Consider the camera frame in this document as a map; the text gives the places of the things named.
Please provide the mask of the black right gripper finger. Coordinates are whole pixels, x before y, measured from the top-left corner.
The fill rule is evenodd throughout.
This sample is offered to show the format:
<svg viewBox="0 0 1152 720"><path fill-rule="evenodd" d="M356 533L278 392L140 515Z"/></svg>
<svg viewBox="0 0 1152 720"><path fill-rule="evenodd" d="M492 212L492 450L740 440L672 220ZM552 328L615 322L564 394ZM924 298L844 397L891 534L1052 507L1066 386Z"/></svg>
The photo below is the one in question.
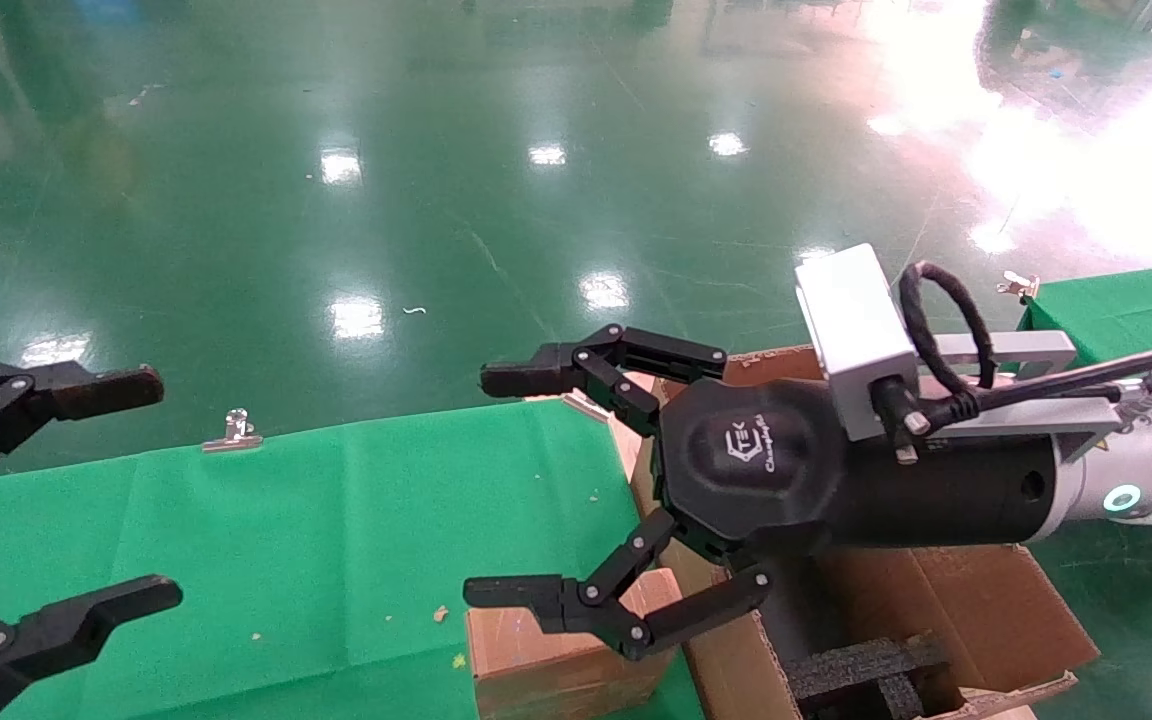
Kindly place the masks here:
<svg viewBox="0 0 1152 720"><path fill-rule="evenodd" d="M472 609L526 609L541 632L591 634L617 655L641 661L732 623L771 592L771 574L755 564L664 609L644 616L628 611L622 597L682 530L675 516L657 509L588 579L556 574L473 577L463 583L463 601Z"/></svg>
<svg viewBox="0 0 1152 720"><path fill-rule="evenodd" d="M643 438L659 432L660 401L627 372L691 384L723 377L721 348L609 324L575 342L539 346L529 361L486 363L482 391L488 397L564 395L577 389Z"/></svg>

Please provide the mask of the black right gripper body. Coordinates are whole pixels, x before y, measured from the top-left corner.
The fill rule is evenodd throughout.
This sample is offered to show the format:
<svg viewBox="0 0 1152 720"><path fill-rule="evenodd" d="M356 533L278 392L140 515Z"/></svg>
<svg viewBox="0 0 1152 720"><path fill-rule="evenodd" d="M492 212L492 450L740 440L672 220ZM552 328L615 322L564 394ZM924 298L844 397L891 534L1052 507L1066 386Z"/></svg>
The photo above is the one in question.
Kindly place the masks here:
<svg viewBox="0 0 1152 720"><path fill-rule="evenodd" d="M919 548L1029 541L1048 518L1048 438L952 438L902 465L886 439L852 442L826 384L704 379L660 409L660 503L713 562L826 547Z"/></svg>

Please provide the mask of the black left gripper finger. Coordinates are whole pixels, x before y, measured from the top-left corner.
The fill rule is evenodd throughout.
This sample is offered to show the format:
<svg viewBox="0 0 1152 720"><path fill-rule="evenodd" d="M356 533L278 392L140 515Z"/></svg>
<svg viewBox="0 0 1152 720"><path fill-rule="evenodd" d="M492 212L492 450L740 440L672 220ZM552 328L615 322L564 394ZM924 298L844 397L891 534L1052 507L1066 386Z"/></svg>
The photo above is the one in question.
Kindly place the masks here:
<svg viewBox="0 0 1152 720"><path fill-rule="evenodd" d="M93 662L119 626L174 609L183 598L174 579L147 575L47 602L14 624L0 619L0 712L35 683Z"/></svg>
<svg viewBox="0 0 1152 720"><path fill-rule="evenodd" d="M0 363L0 460L50 420L84 420L156 406L165 395L156 369L93 373L76 361L20 367Z"/></svg>

